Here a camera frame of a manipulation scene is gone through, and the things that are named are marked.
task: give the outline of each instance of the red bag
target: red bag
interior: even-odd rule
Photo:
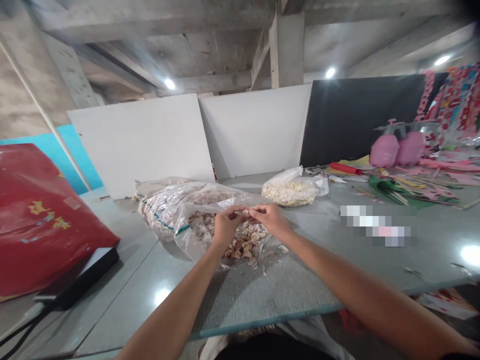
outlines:
[[[0,146],[0,302],[47,287],[118,240],[35,145]]]

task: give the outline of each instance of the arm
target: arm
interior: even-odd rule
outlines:
[[[249,214],[295,252],[365,326],[409,359],[479,354],[464,337],[416,301],[295,233],[277,205],[257,205]]]
[[[189,339],[200,304],[220,259],[245,217],[245,206],[233,206],[216,215],[211,246],[170,295],[140,326],[116,357],[126,359],[176,360]]]

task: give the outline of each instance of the ceiling light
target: ceiling light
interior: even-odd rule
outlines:
[[[446,63],[449,59],[450,59],[450,55],[442,56],[437,61],[435,61],[435,66],[442,65],[443,63]]]
[[[170,90],[173,90],[175,89],[175,84],[172,80],[170,80],[169,78],[165,80],[165,85],[167,88],[169,88]]]
[[[330,79],[333,75],[335,75],[335,68],[334,67],[331,67],[328,69],[328,71],[326,72],[325,74],[325,77],[327,79]]]

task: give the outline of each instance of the pink bottle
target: pink bottle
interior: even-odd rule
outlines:
[[[370,164],[378,168],[390,168],[395,164],[397,152],[399,150],[399,141],[394,135],[395,129],[398,127],[405,132],[404,126],[398,126],[403,122],[394,124],[395,119],[390,119],[390,125],[377,127],[375,130],[383,130],[380,136],[371,147]]]
[[[400,148],[396,154],[396,164],[415,165],[419,163],[422,154],[424,153],[425,146],[427,145],[425,135],[420,132],[420,130],[423,126],[428,125],[429,124],[426,124],[425,121],[416,121],[407,124],[410,131],[406,138],[399,142]]]

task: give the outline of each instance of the black cable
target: black cable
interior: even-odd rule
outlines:
[[[41,315],[42,313],[40,312],[37,316],[35,316],[33,319],[31,319],[30,321],[24,323],[21,327],[19,327],[18,329],[16,329],[15,331],[13,331],[11,334],[9,334],[6,338],[4,338],[2,341],[0,341],[0,348],[5,345],[5,343],[7,343],[10,339],[12,339],[14,336],[16,336],[17,334],[21,333],[23,330],[25,330],[27,327],[29,327],[30,325],[32,325],[34,323],[34,321]]]
[[[32,320],[27,322],[25,325],[22,325],[20,328],[15,330],[13,333],[8,335],[4,340],[1,341],[0,346],[4,345],[8,340],[12,339],[15,335],[20,333],[22,330],[24,330],[27,326],[30,325],[30,327],[27,329],[27,331],[22,335],[20,340],[15,344],[15,346],[7,352],[0,360],[7,360],[9,359],[13,354],[15,354],[18,349],[23,345],[27,337],[30,335],[30,333],[34,330],[34,328],[48,315],[50,314],[57,305],[54,302],[51,302],[48,304],[46,307],[43,308],[41,313],[39,313],[37,316],[35,316]]]

